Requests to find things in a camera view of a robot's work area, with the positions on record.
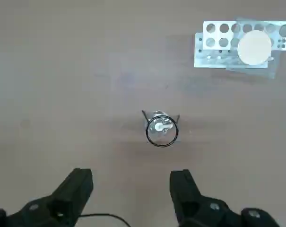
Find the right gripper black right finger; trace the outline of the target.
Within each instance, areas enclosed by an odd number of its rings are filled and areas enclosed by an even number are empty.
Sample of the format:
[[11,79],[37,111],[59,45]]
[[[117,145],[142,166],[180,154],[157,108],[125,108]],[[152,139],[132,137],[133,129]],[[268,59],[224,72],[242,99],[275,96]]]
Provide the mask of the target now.
[[180,227],[278,227],[266,211],[244,208],[233,212],[223,201],[200,193],[190,171],[170,173],[170,195]]

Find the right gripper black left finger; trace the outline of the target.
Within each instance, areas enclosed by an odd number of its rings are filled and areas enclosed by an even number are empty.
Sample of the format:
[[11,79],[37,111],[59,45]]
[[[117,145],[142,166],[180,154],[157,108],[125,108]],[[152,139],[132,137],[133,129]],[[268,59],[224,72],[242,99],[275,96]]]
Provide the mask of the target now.
[[0,227],[73,227],[93,188],[91,170],[75,168],[52,194],[28,202],[12,215],[0,209]]

